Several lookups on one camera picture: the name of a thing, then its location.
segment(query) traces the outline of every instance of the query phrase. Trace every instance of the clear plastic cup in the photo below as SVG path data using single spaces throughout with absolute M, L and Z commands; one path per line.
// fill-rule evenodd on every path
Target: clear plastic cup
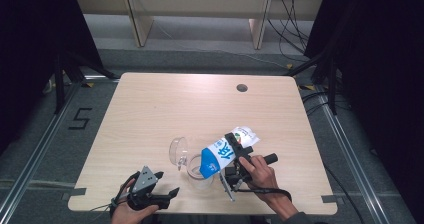
M 211 186 L 214 177 L 205 179 L 200 173 L 201 155 L 200 153 L 189 154 L 185 137 L 177 137 L 172 140 L 169 146 L 169 160 L 178 167 L 178 170 L 181 170 L 181 166 L 186 166 L 188 181 L 196 189 L 205 190 Z

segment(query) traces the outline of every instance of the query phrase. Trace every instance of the cable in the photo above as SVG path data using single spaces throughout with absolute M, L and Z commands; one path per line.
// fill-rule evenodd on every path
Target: cable
M 282 64 L 280 64 L 280 63 L 272 62 L 272 61 L 262 60 L 262 59 L 259 59 L 259 58 L 256 58 L 256 57 L 253 57 L 253 56 L 250 56 L 250 55 L 248 55 L 248 54 L 243 54 L 243 53 L 233 53 L 233 52 L 228 52 L 228 51 L 219 50 L 219 49 L 216 49 L 216 50 L 206 50 L 206 49 L 201 49 L 201 48 L 196 48 L 196 47 L 188 47 L 188 46 L 181 45 L 181 44 L 179 44 L 179 43 L 178 43 L 178 42 L 174 39 L 174 37 L 172 37 L 172 36 L 171 36 L 168 32 L 166 32 L 166 31 L 162 28 L 162 26 L 161 26 L 159 23 L 155 22 L 155 24 L 159 27 L 159 30 L 161 30 L 163 34 L 165 34 L 165 35 L 166 35 L 169 39 L 171 39 L 172 41 L 174 41 L 174 43 L 175 43 L 177 46 L 180 46 L 180 47 L 182 47 L 182 48 L 184 48 L 184 49 L 196 50 L 196 51 L 201 51 L 201 52 L 218 52 L 218 53 L 223 52 L 223 53 L 228 53 L 228 54 L 237 55 L 237 56 L 244 56 L 244 57 L 248 57 L 248 58 L 250 58 L 250 59 L 253 59 L 253 60 L 255 60 L 255 61 L 264 62 L 264 63 L 270 63 L 270 64 L 277 65 L 277 66 L 279 66 L 279 67 L 282 67 L 282 68 L 288 69 L 286 66 L 284 66 L 284 65 L 282 65 Z
M 301 31 L 299 30 L 298 25 L 297 25 L 296 10 L 295 10 L 295 7 L 294 7 L 294 0 L 292 0 L 292 7 L 290 8 L 290 12 L 289 12 L 289 10 L 288 10 L 288 8 L 287 8 L 287 5 L 286 5 L 286 3 L 284 2 L 284 0 L 281 0 L 281 2 L 283 3 L 283 5 L 284 5 L 284 9 L 285 9 L 285 10 L 286 10 L 286 12 L 287 12 L 287 16 L 288 16 L 288 20 L 287 20 L 287 22 L 290 20 L 290 22 L 292 23 L 293 27 L 296 29 L 296 31 L 297 31 L 297 33 L 298 33 L 298 35 L 295 35 L 295 36 L 297 36 L 297 37 L 299 37 L 299 38 L 302 38 L 301 36 L 303 35 L 304 37 L 306 37 L 306 39 L 308 39 L 308 38 L 309 38 L 309 37 L 308 37 L 308 35 L 306 35 L 306 34 L 304 34 L 303 32 L 301 32 Z M 293 12 L 293 16 L 294 16 L 295 21 L 293 21 L 293 19 L 292 19 L 292 17 L 291 17 L 291 13 L 292 13 L 292 12 Z
M 106 205 L 107 207 L 106 207 L 106 209 L 104 209 L 99 215 L 97 215 L 95 218 L 93 218 L 91 221 L 90 221 L 90 223 L 94 223 L 96 220 L 98 220 L 101 216 L 103 216 L 106 212 L 107 212 L 107 209 L 109 209 L 109 204 L 108 205 Z
M 350 195 L 347 193 L 346 189 L 343 187 L 342 183 L 339 181 L 339 179 L 336 177 L 336 175 L 334 175 L 334 173 L 330 170 L 330 168 L 325 164 L 324 164 L 324 168 L 328 171 L 328 173 L 330 173 L 330 175 L 333 177 L 333 179 L 337 182 L 337 184 L 340 186 L 340 188 L 342 189 L 342 191 L 345 193 L 346 198 L 349 200 L 350 204 L 352 204 L 353 209 L 355 210 L 356 214 L 359 217 L 359 220 L 361 221 L 362 224 L 364 224 L 364 219 L 362 218 L 361 213 L 358 210 L 358 207 L 356 207 L 355 203 L 353 202 L 352 198 L 350 197 Z
M 306 95 L 306 96 L 302 97 L 303 104 L 305 104 L 308 100 L 310 100 L 310 99 L 312 99 L 316 96 L 327 94 L 327 93 L 328 93 L 328 91 L 322 91 L 322 92 L 314 92 L 312 94 Z
M 287 39 L 284 35 L 283 35 L 283 32 L 284 32 L 284 30 L 283 30 L 283 32 L 282 33 L 280 33 L 280 32 L 278 32 L 278 30 L 274 27 L 274 25 L 272 24 L 272 22 L 271 22 L 271 20 L 269 20 L 268 19 L 268 23 L 271 25 L 271 27 L 277 32 L 277 34 L 280 36 L 280 38 L 283 38 L 287 43 L 289 43 L 291 46 L 293 46 L 298 52 L 300 52 L 300 53 L 304 53 L 304 51 L 302 50 L 302 49 L 300 49 L 298 46 L 296 46 L 293 42 L 291 42 L 289 39 Z
M 328 104 L 328 102 L 325 102 L 325 103 L 321 103 L 321 104 L 319 104 L 319 105 L 316 105 L 316 106 L 314 106 L 314 107 L 311 107 L 310 109 L 308 109 L 307 111 L 306 111 L 306 115 L 307 116 L 310 116 L 310 115 L 312 115 L 316 110 L 318 110 L 320 107 L 322 107 L 322 106 L 324 106 L 324 105 L 327 105 Z

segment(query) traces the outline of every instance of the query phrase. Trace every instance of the aluminum rail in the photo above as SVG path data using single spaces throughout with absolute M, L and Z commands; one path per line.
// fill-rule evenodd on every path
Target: aluminum rail
M 322 88 L 322 86 L 320 85 L 316 85 L 315 87 L 318 92 L 324 91 L 324 88 Z M 321 104 L 328 102 L 327 97 L 323 95 L 320 95 L 319 100 Z M 330 123 L 330 126 L 333 129 L 333 132 L 343 152 L 343 155 L 345 156 L 347 164 L 349 165 L 350 170 L 352 171 L 356 184 L 358 185 L 359 190 L 361 191 L 365 199 L 365 203 L 367 204 L 368 209 L 370 210 L 374 222 L 381 224 L 390 223 L 387 214 L 384 211 L 383 206 L 381 205 L 380 199 L 378 198 L 377 194 L 374 191 L 374 188 L 368 180 L 368 177 L 365 174 L 364 169 L 362 168 L 361 163 L 358 160 L 358 157 L 356 156 L 355 151 L 353 150 L 352 145 L 350 144 L 349 139 L 347 138 L 339 122 L 339 119 L 336 115 L 333 115 L 328 105 L 324 105 L 323 108 L 324 113 L 327 116 L 328 122 Z
M 78 90 L 79 83 L 73 83 L 68 91 L 68 94 L 66 95 L 66 102 L 63 105 L 62 109 L 53 116 L 49 126 L 47 127 L 40 141 L 38 142 L 37 147 L 34 149 L 21 174 L 14 182 L 6 198 L 2 201 L 0 206 L 0 223 L 7 224 L 10 218 L 12 217 L 32 177 L 34 176 L 45 153 L 47 152 L 51 141 L 53 140 L 57 130 L 59 129 L 60 123 L 62 122 L 65 114 L 67 113 L 71 100 L 73 99 Z

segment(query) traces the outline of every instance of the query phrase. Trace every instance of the table top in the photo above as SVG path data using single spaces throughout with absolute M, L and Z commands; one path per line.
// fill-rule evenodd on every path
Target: table top
M 247 91 L 237 90 L 240 84 Z M 206 191 L 194 189 L 185 167 L 178 171 L 169 160 L 175 137 L 186 137 L 194 155 L 237 126 L 250 127 L 261 139 L 251 155 L 277 154 L 271 166 L 299 210 L 336 213 L 337 205 L 321 198 L 333 193 L 293 78 L 160 73 L 122 76 L 75 186 L 86 193 L 72 196 L 69 208 L 87 211 L 109 203 L 147 165 L 164 172 L 154 194 L 180 187 L 161 213 L 273 214 L 253 193 L 235 193 L 231 202 L 218 176 Z

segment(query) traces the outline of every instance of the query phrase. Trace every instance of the hand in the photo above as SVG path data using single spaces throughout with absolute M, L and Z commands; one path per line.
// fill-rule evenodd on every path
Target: hand
M 239 162 L 252 176 L 252 181 L 247 183 L 250 189 L 255 188 L 279 188 L 275 172 L 272 167 L 266 164 L 263 156 L 253 156 L 252 163 L 245 158 L 240 157 Z M 256 194 L 260 200 L 264 201 L 274 210 L 281 219 L 286 220 L 294 214 L 298 213 L 296 207 L 288 199 L 287 196 L 280 193 Z
M 128 192 L 128 188 L 132 185 L 135 180 L 131 180 L 128 185 L 122 191 L 122 194 Z M 119 204 L 112 216 L 112 224 L 138 224 L 147 216 L 150 216 L 159 209 L 159 206 L 152 205 L 144 208 L 140 211 L 135 211 L 128 206 L 128 203 L 125 201 L 126 197 L 121 198 L 117 203 Z

